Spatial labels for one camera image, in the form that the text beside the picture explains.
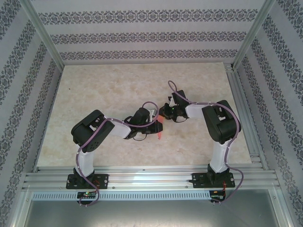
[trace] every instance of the damask pattern wall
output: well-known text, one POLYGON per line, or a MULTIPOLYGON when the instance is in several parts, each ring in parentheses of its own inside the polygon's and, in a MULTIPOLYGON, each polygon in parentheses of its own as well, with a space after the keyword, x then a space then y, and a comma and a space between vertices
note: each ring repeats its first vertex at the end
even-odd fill
POLYGON ((61 73, 17 0, 0 0, 0 227, 33 170, 61 73))
POLYGON ((277 0, 238 68, 268 165, 303 226, 303 1, 277 0))
POLYGON ((264 0, 33 0, 65 64, 232 63, 264 0))

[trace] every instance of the enclosure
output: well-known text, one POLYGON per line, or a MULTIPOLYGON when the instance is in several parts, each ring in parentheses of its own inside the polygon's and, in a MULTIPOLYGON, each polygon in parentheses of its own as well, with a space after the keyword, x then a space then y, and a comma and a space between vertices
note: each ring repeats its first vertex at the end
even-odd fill
POLYGON ((1 0, 0 226, 303 226, 302 5, 1 0), (104 140, 94 170, 107 188, 79 209, 83 190, 65 188, 73 126, 97 109, 124 120, 146 101, 161 107, 168 80, 238 116, 239 190, 211 204, 222 188, 191 182, 212 160, 205 121, 164 120, 160 139, 104 140))

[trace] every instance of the aluminum frame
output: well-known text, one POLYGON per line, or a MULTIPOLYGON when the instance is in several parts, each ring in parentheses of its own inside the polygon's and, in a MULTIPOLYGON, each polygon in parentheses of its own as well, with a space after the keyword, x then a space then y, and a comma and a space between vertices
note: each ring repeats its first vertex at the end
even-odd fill
POLYGON ((55 61, 58 69, 60 72, 63 72, 64 69, 64 62, 55 47, 50 35, 48 34, 45 26, 43 25, 38 13, 36 12, 33 4, 30 0, 20 0, 19 1, 22 8, 26 12, 27 16, 35 26, 36 31, 38 32, 40 38, 42 39, 43 43, 47 47, 50 55, 52 56, 53 60, 55 61))
MULTIPOLYGON (((276 218, 281 227, 293 227, 289 210, 287 208, 280 183, 275 170, 269 170, 258 136, 250 115, 246 100, 244 100, 241 84, 237 74, 230 64, 225 64, 226 74, 231 86, 232 95, 237 106, 239 118, 243 125, 243 132, 250 151, 251 164, 233 164, 244 172, 245 178, 239 190, 263 189, 268 190, 274 207, 276 218)), ((23 227, 35 193, 66 193, 83 190, 65 189, 68 174, 72 174, 73 167, 37 167, 35 173, 27 173, 20 198, 14 213, 11 227, 23 227)), ((109 174, 108 189, 101 190, 110 194, 125 192, 197 192, 193 188, 192 173, 207 172, 207 166, 134 166, 134 167, 95 167, 97 174, 109 174)), ((234 174, 236 185, 241 175, 234 174)), ((198 189, 201 192, 220 190, 221 188, 198 189)))
POLYGON ((262 7, 259 10, 259 13, 256 16, 250 30, 247 32, 247 35, 237 52, 237 55, 233 61, 233 69, 237 69, 241 64, 242 59, 244 58, 246 51, 250 47, 250 44, 254 40, 255 36, 257 35, 259 29, 262 27, 262 23, 264 22, 266 16, 268 15, 270 9, 274 5, 275 0, 265 0, 262 7))

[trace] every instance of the black bracket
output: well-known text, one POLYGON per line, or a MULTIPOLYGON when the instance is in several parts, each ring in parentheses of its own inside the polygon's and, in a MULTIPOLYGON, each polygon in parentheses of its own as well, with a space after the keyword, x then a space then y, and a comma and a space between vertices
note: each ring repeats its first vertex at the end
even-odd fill
POLYGON ((229 169, 222 173, 215 173, 208 164, 207 173, 193 173, 192 180, 194 188, 234 188, 236 186, 233 174, 229 169))
MULTIPOLYGON (((87 179, 92 182, 99 189, 107 189, 108 174, 95 174, 87 176, 87 179)), ((94 189, 81 177, 74 168, 74 174, 69 174, 66 182, 66 189, 94 189)))

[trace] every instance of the cable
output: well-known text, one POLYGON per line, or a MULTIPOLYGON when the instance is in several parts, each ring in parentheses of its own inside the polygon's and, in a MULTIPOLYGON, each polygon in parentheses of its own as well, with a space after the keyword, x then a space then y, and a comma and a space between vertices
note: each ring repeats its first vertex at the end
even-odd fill
POLYGON ((145 137, 144 137, 144 139, 142 139, 142 140, 136 140, 134 137, 133 137, 133 140, 135 140, 135 141, 143 141, 143 140, 146 139, 146 137, 147 137, 147 134, 145 134, 145 137))
POLYGON ((227 164, 227 155, 228 155, 229 149, 230 149, 230 147, 231 147, 231 144, 232 144, 232 143, 234 142, 234 140, 237 138, 237 136, 238 136, 238 134, 239 134, 239 131, 240 131, 239 119, 237 118, 237 116, 234 114, 234 112, 233 112, 231 109, 229 109, 228 107, 226 107, 226 106, 224 106, 224 105, 222 105, 222 104, 219 104, 219 103, 212 103, 212 102, 208 102, 208 103, 197 103, 197 102, 192 102, 192 101, 190 101, 190 100, 184 98, 182 95, 180 95, 180 94, 177 92, 177 85, 176 85, 173 81, 169 80, 169 81, 168 81, 168 84, 169 84, 170 89, 171 89, 176 95, 178 95, 178 96, 179 96, 180 98, 182 98, 183 100, 189 102, 190 104, 195 104, 195 105, 216 105, 216 106, 219 106, 219 107, 225 109, 226 111, 228 111, 228 112, 232 115, 232 117, 235 119, 235 121, 236 121, 236 126, 237 126, 236 134, 234 135, 234 137, 231 139, 231 141, 230 141, 230 142, 228 143, 228 145, 227 145, 227 148, 226 148, 226 151, 225 151, 225 155, 224 155, 224 163, 225 163, 225 165, 227 166, 227 168, 239 172, 239 173, 241 174, 241 180, 240 180, 240 183, 238 184, 238 186, 236 187, 236 189, 235 189, 235 190, 230 194, 230 196, 227 197, 224 201, 220 202, 220 201, 218 201, 218 200, 213 199, 213 200, 215 200, 215 201, 217 201, 217 202, 220 202, 220 204, 223 203, 223 202, 226 202, 229 198, 231 198, 231 197, 237 192, 237 190, 241 187, 241 185, 242 185, 242 183, 243 183, 243 180, 244 180, 244 173, 243 173, 241 170, 239 170, 239 169, 237 169, 237 168, 234 168, 234 167, 230 167, 230 166, 227 164))
POLYGON ((222 190, 222 192, 224 192, 224 195, 223 195, 223 197, 226 195, 226 183, 225 183, 225 181, 223 181, 223 190, 222 190))
POLYGON ((121 123, 121 124, 125 124, 125 125, 127 125, 127 126, 136 127, 136 128, 144 128, 144 127, 147 127, 147 126, 150 126, 150 125, 154 124, 154 123, 156 122, 156 120, 158 119, 158 117, 159 117, 159 107, 157 106, 157 104, 155 104, 154 102, 151 102, 151 101, 148 101, 148 102, 143 103, 142 107, 144 107, 144 106, 145 106, 146 104, 148 104, 148 103, 153 104, 153 105, 156 107, 156 109, 157 109, 157 114, 156 114, 156 116, 155 116, 155 118, 154 118, 154 120, 153 120, 152 122, 150 122, 150 123, 148 123, 148 124, 145 124, 145 125, 133 125, 133 124, 125 123, 125 122, 123 122, 123 121, 121 121, 121 120, 118 120, 118 119, 115 119, 115 118, 106 118, 106 119, 99 125, 99 127, 94 131, 94 133, 92 134, 92 136, 91 136, 91 137, 90 137, 90 138, 89 138, 81 147, 79 147, 79 149, 78 149, 78 151, 77 151, 77 155, 76 155, 76 168, 77 168, 79 174, 82 176, 82 178, 83 178, 87 183, 89 183, 94 189, 96 189, 96 192, 97 192, 97 194, 98 194, 97 198, 96 198, 93 202, 91 202, 90 204, 82 204, 82 203, 81 203, 81 200, 82 200, 83 197, 81 197, 81 198, 79 199, 79 204, 80 204, 80 206, 85 206, 85 207, 91 206, 91 205, 95 204, 95 203, 99 200, 99 198, 100 198, 100 192, 99 192, 99 189, 97 188, 97 186, 95 186, 92 182, 90 182, 89 179, 87 179, 87 178, 84 176, 83 172, 82 172, 81 169, 80 169, 80 165, 79 165, 79 154, 80 154, 80 152, 82 151, 83 148, 85 148, 85 147, 92 141, 92 139, 96 136, 96 134, 100 131, 100 129, 103 127, 103 125, 104 125, 107 121, 115 121, 115 122, 119 122, 119 123, 121 123))

